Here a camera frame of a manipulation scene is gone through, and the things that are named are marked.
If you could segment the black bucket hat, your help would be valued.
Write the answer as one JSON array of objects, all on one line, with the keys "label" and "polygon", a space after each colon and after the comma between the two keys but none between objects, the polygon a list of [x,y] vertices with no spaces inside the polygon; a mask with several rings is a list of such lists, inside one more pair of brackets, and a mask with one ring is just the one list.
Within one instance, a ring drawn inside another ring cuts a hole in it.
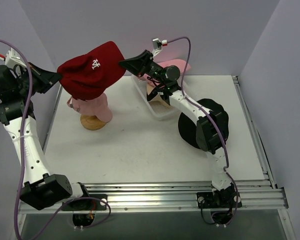
[{"label": "black bucket hat", "polygon": [[[217,125],[226,142],[229,137],[229,115],[223,106],[210,98],[202,98],[197,102],[208,109],[209,116]],[[192,147],[214,154],[217,149],[222,147],[217,130],[207,116],[203,116],[198,123],[201,125],[199,128],[189,117],[181,113],[178,119],[179,135]]]}]

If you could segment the pink baseball cap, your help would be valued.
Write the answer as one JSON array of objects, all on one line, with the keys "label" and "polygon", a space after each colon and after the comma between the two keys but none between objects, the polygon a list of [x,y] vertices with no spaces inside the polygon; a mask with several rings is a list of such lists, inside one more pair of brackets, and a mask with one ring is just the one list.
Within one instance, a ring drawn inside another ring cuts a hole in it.
[{"label": "pink baseball cap", "polygon": [[74,99],[72,96],[67,101],[67,106],[81,115],[95,116],[100,121],[108,123],[113,114],[108,106],[108,98],[105,93],[92,100]]}]

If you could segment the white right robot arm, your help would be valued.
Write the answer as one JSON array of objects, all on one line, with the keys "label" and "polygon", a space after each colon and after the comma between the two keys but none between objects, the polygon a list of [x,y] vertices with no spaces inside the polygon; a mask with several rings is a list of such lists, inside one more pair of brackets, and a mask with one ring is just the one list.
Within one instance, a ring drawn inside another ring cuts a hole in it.
[{"label": "white right robot arm", "polygon": [[207,106],[194,101],[178,84],[183,76],[176,65],[162,67],[154,61],[154,55],[145,50],[140,55],[119,61],[119,65],[136,77],[147,75],[153,81],[156,92],[168,105],[178,109],[195,125],[195,141],[206,152],[211,171],[213,203],[224,206],[230,201],[226,190],[233,180],[228,173],[229,155],[226,141],[229,137],[229,116],[223,107],[211,99]]}]

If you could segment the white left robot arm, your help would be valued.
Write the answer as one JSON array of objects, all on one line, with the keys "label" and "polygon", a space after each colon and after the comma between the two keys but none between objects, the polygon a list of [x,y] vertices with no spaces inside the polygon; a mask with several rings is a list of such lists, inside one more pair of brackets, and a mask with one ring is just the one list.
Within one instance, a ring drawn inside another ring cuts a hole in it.
[{"label": "white left robot arm", "polygon": [[62,76],[30,64],[31,72],[15,65],[0,65],[0,122],[10,136],[21,165],[22,184],[19,199],[42,210],[58,202],[72,200],[64,211],[85,210],[91,197],[80,182],[71,183],[65,175],[54,174],[48,167],[37,135],[33,103],[36,93],[44,94]]}]

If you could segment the red baseball cap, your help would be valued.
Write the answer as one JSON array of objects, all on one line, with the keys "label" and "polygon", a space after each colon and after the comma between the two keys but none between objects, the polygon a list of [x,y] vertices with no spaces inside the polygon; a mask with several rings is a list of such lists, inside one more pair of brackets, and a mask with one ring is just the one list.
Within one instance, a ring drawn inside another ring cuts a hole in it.
[{"label": "red baseball cap", "polygon": [[57,68],[62,87],[77,100],[93,100],[116,83],[126,70],[120,49],[108,41],[90,52],[72,58]]}]

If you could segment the pink hat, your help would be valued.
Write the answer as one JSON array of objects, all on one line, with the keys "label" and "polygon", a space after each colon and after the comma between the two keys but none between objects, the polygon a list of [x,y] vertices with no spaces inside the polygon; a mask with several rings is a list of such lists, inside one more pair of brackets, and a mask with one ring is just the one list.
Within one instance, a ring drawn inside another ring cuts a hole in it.
[{"label": "pink hat", "polygon": [[183,74],[184,72],[189,71],[192,67],[191,65],[188,63],[186,66],[186,61],[183,59],[172,59],[172,60],[167,60],[167,61],[163,61],[163,62],[158,62],[158,64],[165,68],[168,66],[177,66],[180,69],[180,73]]}]

